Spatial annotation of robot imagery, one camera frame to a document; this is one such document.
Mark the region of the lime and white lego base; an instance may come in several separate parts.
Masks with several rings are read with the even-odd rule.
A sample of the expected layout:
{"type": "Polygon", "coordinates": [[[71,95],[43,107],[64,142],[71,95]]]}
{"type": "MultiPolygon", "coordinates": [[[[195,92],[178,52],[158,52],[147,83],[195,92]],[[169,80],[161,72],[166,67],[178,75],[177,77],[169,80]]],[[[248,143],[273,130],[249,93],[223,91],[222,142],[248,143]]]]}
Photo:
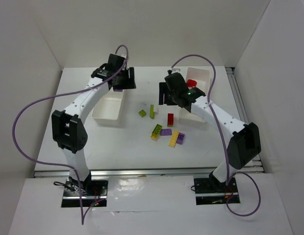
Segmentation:
{"type": "Polygon", "coordinates": [[[154,104],[151,104],[150,105],[150,114],[149,114],[149,117],[151,119],[154,119],[157,114],[158,114],[158,106],[154,105],[154,104]]]}

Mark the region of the small lime green lego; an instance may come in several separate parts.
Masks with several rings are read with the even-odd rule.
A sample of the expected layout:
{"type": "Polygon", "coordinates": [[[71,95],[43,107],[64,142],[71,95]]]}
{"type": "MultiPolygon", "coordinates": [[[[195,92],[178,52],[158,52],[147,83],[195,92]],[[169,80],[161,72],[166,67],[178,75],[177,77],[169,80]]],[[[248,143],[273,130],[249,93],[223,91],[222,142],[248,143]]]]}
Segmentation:
{"type": "Polygon", "coordinates": [[[147,113],[146,113],[146,111],[145,111],[145,110],[141,110],[141,111],[139,111],[139,112],[138,112],[138,114],[139,114],[139,116],[141,116],[141,117],[144,117],[144,116],[146,116],[146,115],[147,115],[147,113]]]}

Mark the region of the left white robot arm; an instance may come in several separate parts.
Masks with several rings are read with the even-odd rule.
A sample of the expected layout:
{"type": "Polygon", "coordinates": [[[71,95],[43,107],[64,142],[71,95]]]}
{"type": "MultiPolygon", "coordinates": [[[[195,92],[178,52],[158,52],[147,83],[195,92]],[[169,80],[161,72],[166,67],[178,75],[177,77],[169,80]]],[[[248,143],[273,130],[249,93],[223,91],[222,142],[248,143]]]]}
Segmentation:
{"type": "Polygon", "coordinates": [[[84,123],[98,101],[111,88],[135,88],[134,68],[126,68],[125,57],[110,54],[108,62],[92,72],[85,88],[87,91],[79,94],[64,110],[55,110],[51,115],[51,122],[52,138],[62,149],[67,164],[73,167],[69,174],[71,184],[81,184],[82,190],[87,191],[92,183],[91,171],[84,155],[84,147],[88,140],[84,123]]]}

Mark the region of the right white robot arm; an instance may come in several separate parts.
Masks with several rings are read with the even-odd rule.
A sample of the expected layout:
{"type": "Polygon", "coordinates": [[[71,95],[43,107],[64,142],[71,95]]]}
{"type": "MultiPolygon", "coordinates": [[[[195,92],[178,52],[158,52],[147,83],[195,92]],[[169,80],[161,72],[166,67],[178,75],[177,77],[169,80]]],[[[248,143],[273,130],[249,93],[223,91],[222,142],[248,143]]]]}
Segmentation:
{"type": "Polygon", "coordinates": [[[231,177],[261,152],[259,128],[253,122],[246,124],[213,103],[204,91],[188,88],[178,72],[159,83],[160,105],[177,105],[199,116],[217,129],[222,136],[225,160],[210,173],[210,183],[217,188],[228,183],[231,177]]]}

